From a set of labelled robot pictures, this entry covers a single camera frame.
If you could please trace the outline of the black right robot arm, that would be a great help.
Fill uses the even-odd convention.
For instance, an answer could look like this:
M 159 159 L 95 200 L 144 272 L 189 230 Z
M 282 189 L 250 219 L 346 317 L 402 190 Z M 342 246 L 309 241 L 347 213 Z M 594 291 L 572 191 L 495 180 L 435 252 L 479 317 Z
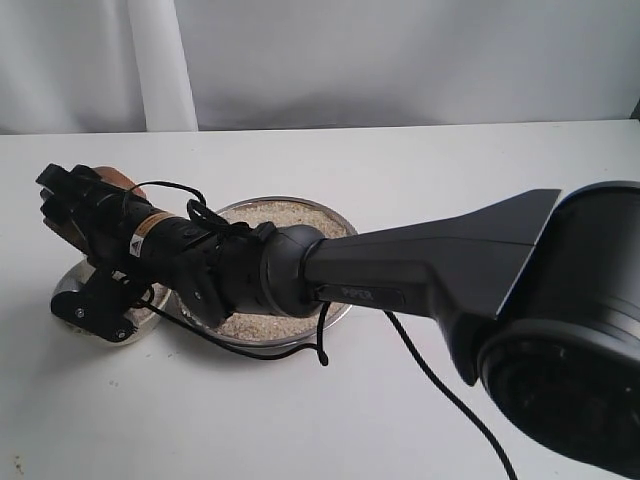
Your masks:
M 606 471 L 639 475 L 639 186 L 532 190 L 429 223 L 328 239 L 229 223 L 193 191 L 187 216 L 94 169 L 39 175 L 44 221 L 93 274 L 55 294 L 58 318 L 112 343 L 153 286 L 206 336 L 235 313 L 325 317 L 334 303 L 435 320 L 467 384 L 519 430 Z

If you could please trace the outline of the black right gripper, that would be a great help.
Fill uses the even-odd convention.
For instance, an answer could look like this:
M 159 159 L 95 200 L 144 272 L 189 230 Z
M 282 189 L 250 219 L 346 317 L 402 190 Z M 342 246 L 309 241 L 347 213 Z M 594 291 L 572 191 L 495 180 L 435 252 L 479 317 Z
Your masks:
M 199 200 L 189 201 L 188 217 L 176 216 L 95 179 L 82 164 L 66 170 L 51 163 L 35 182 L 50 193 L 69 192 L 46 199 L 41 213 L 47 224 L 76 228 L 96 269 L 121 272 L 138 287 L 166 286 L 203 322 L 273 311 L 262 260 L 272 225 L 229 223 Z

